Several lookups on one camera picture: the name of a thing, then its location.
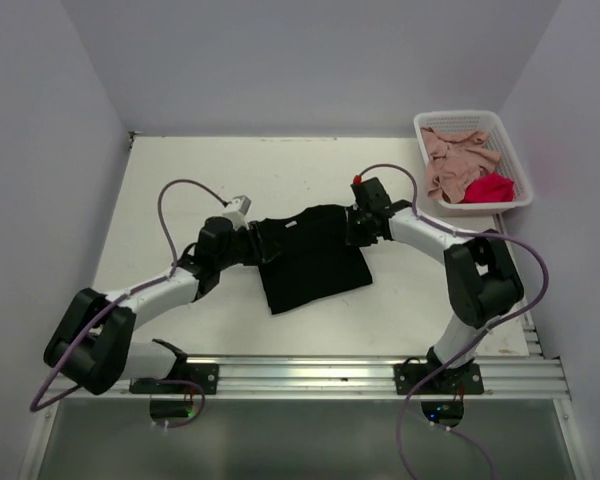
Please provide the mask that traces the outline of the black t shirt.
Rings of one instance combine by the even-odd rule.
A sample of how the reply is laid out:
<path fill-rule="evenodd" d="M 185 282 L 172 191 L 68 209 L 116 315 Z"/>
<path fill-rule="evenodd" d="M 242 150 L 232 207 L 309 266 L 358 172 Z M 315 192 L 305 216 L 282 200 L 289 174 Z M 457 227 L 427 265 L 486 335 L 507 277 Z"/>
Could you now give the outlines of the black t shirt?
<path fill-rule="evenodd" d="M 343 206 L 318 205 L 290 218 L 265 219 L 259 229 L 276 252 L 259 266 L 273 315 L 373 283 L 364 255 L 346 242 Z"/>

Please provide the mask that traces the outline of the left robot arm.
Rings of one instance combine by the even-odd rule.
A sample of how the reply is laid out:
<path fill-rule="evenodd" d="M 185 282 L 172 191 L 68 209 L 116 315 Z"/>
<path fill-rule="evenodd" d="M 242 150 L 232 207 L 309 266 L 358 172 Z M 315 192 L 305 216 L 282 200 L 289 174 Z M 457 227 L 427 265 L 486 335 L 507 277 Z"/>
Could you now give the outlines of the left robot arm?
<path fill-rule="evenodd" d="M 167 272 L 119 292 L 79 291 L 45 348 L 44 363 L 102 394 L 122 377 L 136 328 L 206 296 L 223 270 L 265 265 L 281 253 L 281 244 L 261 223 L 236 228 L 227 218 L 211 217 Z"/>

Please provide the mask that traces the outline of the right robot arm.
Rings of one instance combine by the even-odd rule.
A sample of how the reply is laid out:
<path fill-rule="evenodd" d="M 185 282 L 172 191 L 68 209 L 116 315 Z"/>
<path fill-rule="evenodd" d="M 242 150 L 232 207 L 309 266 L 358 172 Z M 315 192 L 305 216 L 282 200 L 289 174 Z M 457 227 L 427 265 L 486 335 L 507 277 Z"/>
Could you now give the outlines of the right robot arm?
<path fill-rule="evenodd" d="M 483 393 L 481 381 L 472 379 L 480 373 L 474 364 L 479 337 L 489 322 L 502 318 L 524 296 L 505 242 L 491 231 L 463 237 L 447 224 L 435 227 L 432 219 L 414 212 L 411 202 L 393 202 L 377 178 L 356 176 L 351 189 L 355 203 L 346 209 L 350 245 L 397 242 L 438 261 L 445 270 L 453 315 L 425 362 L 396 366 L 397 393 L 453 394 L 462 387 Z"/>

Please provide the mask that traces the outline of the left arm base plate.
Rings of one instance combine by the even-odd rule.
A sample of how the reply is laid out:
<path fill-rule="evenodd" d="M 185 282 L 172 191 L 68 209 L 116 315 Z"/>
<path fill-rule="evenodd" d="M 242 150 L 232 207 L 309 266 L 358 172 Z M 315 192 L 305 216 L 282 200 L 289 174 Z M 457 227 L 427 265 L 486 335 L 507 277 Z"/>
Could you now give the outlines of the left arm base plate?
<path fill-rule="evenodd" d="M 216 363 L 185 363 L 174 367 L 165 379 L 132 379 L 129 391 L 132 394 L 146 395 L 215 395 L 219 378 L 220 368 Z"/>

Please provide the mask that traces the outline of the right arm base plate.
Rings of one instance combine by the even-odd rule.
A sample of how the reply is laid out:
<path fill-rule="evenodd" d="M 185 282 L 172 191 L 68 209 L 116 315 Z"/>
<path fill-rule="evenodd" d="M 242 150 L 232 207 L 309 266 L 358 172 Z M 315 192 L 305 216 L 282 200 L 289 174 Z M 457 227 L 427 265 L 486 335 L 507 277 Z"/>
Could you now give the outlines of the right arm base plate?
<path fill-rule="evenodd" d="M 434 371 L 429 363 L 403 362 L 393 365 L 393 378 L 396 393 L 407 395 L 412 388 Z M 423 384 L 420 395 L 482 395 L 485 392 L 479 366 L 470 363 L 457 369 L 446 369 Z"/>

